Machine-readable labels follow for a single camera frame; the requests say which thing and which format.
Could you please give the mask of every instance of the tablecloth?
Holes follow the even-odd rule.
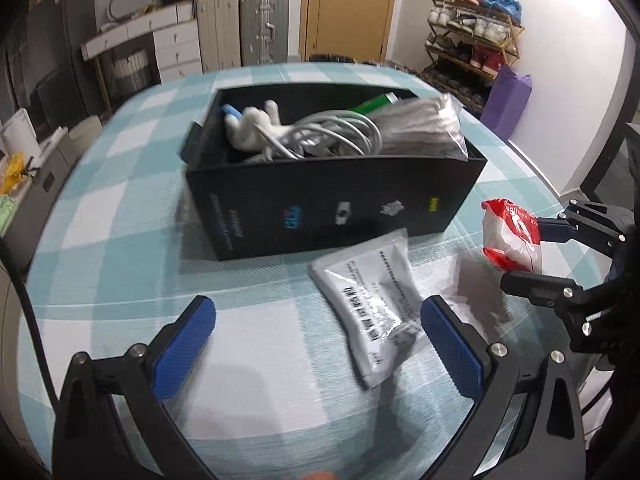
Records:
[[[167,407],[219,478],[294,479],[328,470],[343,480],[414,480],[471,407],[433,348],[405,362],[393,380],[363,389],[343,330],[307,275],[306,264],[327,251],[219,262],[186,199],[177,153],[216,89],[289,81],[437,94],[390,68],[308,63],[191,76],[129,100],[66,183],[28,277],[53,381],[60,391],[75,352],[123,354],[205,294],[218,310],[216,329]],[[443,295],[488,342],[524,355],[562,349],[577,370],[553,311],[503,295],[500,273],[481,252],[483,200],[509,198],[537,216],[555,216],[561,207],[478,120],[463,112],[461,123],[488,163],[444,233],[412,238],[418,289],[424,297]],[[543,257],[546,273],[598,283],[590,250],[576,242],[543,244]],[[24,322],[18,387],[27,428],[50,466],[54,415]],[[140,460],[154,468],[123,402],[118,409]],[[498,435],[503,440],[513,413]],[[498,453],[499,442],[487,459]]]

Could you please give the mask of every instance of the black cable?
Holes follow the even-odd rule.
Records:
[[[593,408],[598,401],[602,398],[602,396],[607,393],[607,390],[609,389],[609,383],[611,382],[611,377],[609,378],[609,380],[607,380],[606,383],[604,383],[604,386],[601,387],[600,391],[595,394],[595,396],[593,397],[593,399],[591,399],[587,405],[580,410],[580,414],[582,416],[584,416],[591,408]]]
[[[2,237],[0,237],[0,262],[4,265],[6,273],[9,275],[15,292],[18,295],[18,299],[20,300],[20,306],[22,307],[24,319],[27,322],[29,335],[31,336],[31,342],[33,343],[33,349],[36,352],[36,361],[38,362],[40,375],[42,376],[44,387],[47,391],[47,395],[49,396],[51,407],[57,414],[58,396],[56,395],[56,389],[53,387],[53,381],[51,380],[51,373],[49,372],[47,357],[44,353],[44,347],[42,346],[42,338],[40,337],[40,330],[38,329],[36,315],[33,312],[33,305],[31,304],[31,300],[27,294],[27,289],[20,279],[20,273],[15,266],[14,259],[11,256],[11,251]]]

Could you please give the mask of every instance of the drawer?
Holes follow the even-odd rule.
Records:
[[[187,23],[179,23],[175,27],[167,27],[154,32],[154,44],[156,50],[173,46],[188,41],[198,40],[198,22],[191,20]]]
[[[167,83],[194,74],[202,74],[202,63],[200,60],[160,69],[160,81]]]
[[[178,23],[190,22],[193,19],[193,2],[181,2],[176,5],[178,9]]]
[[[178,23],[178,17],[175,10],[175,5],[165,7],[156,12],[145,14],[139,18],[127,23],[127,33],[129,39],[142,36],[157,28],[168,27],[169,25],[175,25]]]
[[[168,46],[162,50],[156,50],[158,68],[169,68],[173,65],[195,61],[200,59],[200,43],[198,40]]]
[[[104,34],[87,41],[82,46],[82,57],[84,57],[85,60],[92,59],[105,50],[118,46],[128,39],[129,36],[127,35],[127,27],[125,25],[112,28]]]

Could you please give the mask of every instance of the plastic packet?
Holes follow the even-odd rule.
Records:
[[[505,198],[482,202],[484,254],[502,270],[542,273],[540,230],[535,216]]]
[[[342,320],[369,388],[427,342],[408,245],[406,229],[400,229],[309,265],[311,278]]]
[[[451,94],[404,99],[368,114],[382,135],[381,155],[436,155],[468,160],[459,113]]]

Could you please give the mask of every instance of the white plastic package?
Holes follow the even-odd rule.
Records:
[[[309,265],[311,278],[346,328],[351,352],[369,388],[390,377],[427,342],[408,241],[406,229],[400,229]]]

